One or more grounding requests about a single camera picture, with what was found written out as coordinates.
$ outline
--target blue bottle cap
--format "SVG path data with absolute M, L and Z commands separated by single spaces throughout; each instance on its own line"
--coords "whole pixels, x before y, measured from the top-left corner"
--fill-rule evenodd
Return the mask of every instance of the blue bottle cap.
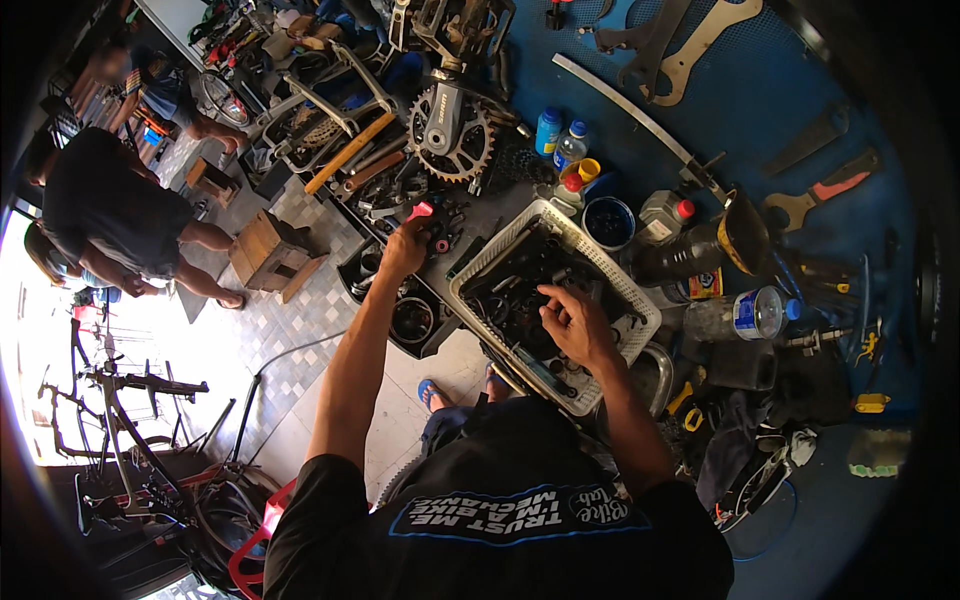
M 544 108 L 543 120 L 549 123 L 550 125 L 556 125 L 560 123 L 560 109 L 555 107 Z
M 800 304 L 800 301 L 796 298 L 791 298 L 786 302 L 786 313 L 787 321 L 796 321 L 800 318 L 800 309 L 803 306 Z
M 587 124 L 580 119 L 574 119 L 573 123 L 570 123 L 570 133 L 577 137 L 587 135 Z

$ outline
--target t-shirt back print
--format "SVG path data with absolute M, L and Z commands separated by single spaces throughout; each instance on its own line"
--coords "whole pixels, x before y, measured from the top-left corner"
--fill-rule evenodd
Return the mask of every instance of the t-shirt back print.
M 613 495 L 612 487 L 546 484 L 510 496 L 453 492 L 417 497 L 396 516 L 390 535 L 510 546 L 546 538 L 649 528 L 646 515 Z

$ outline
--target blue bottle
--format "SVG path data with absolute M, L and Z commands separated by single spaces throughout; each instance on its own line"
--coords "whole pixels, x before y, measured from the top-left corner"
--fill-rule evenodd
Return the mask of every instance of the blue bottle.
M 560 110 L 547 107 L 543 109 L 537 119 L 537 152 L 540 156 L 552 156 L 557 149 L 557 140 L 560 139 Z

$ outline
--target wooden crate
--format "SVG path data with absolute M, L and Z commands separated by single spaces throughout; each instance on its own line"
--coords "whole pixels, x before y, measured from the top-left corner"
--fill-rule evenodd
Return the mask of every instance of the wooden crate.
M 261 209 L 233 242 L 230 264 L 245 288 L 279 292 L 285 304 L 327 257 L 305 248 L 305 237 L 304 231 Z
M 199 187 L 213 196 L 223 208 L 229 207 L 240 191 L 240 186 L 231 176 L 204 160 L 202 156 L 199 156 L 187 171 L 186 184 Z

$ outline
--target blue flip-flop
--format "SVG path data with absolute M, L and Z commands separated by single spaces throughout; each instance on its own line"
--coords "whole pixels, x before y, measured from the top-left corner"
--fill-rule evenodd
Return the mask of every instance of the blue flip-flop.
M 501 376 L 500 376 L 500 373 L 496 372 L 496 369 L 493 368 L 493 361 L 490 361 L 489 363 L 487 363 L 487 367 L 484 369 L 484 373 L 486 373 L 487 371 L 490 371 L 490 372 L 492 372 L 493 374 L 492 374 L 491 376 L 487 377 L 487 380 L 484 381 L 484 388 L 486 388 L 487 386 L 490 385 L 491 379 L 499 379 L 499 380 L 500 380 L 500 383 L 502 383 L 504 386 L 506 386 L 506 388 L 507 388 L 508 390 L 510 389 L 510 384 L 507 383 L 507 380 L 504 379 L 503 377 L 501 377 Z
M 437 389 L 428 390 L 427 388 L 429 388 L 430 386 L 433 386 Z M 423 398 L 424 392 L 428 393 L 426 395 L 426 399 Z M 447 402 L 450 401 L 450 398 L 448 398 L 446 394 L 440 391 L 440 386 L 434 383 L 433 379 L 424 379 L 423 381 L 420 382 L 419 386 L 417 386 L 417 397 L 420 399 L 420 402 L 423 402 L 423 405 L 426 406 L 427 410 L 430 410 L 430 398 L 432 398 L 433 396 L 446 398 Z

